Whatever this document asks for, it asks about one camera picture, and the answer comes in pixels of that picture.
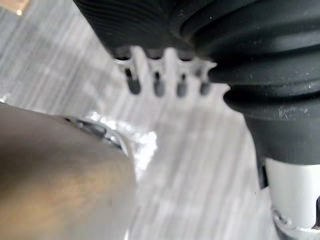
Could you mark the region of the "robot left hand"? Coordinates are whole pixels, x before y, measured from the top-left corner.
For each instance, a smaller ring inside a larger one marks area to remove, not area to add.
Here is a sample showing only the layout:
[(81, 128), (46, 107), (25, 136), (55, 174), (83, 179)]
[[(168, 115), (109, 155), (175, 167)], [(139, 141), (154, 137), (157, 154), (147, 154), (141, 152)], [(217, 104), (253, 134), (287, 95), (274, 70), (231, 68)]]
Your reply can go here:
[(269, 188), (282, 240), (320, 237), (320, 3), (317, 0), (77, 0), (130, 92), (141, 92), (131, 47), (143, 49), (157, 97), (164, 53), (187, 74), (226, 84), (225, 103), (253, 138), (259, 185)]

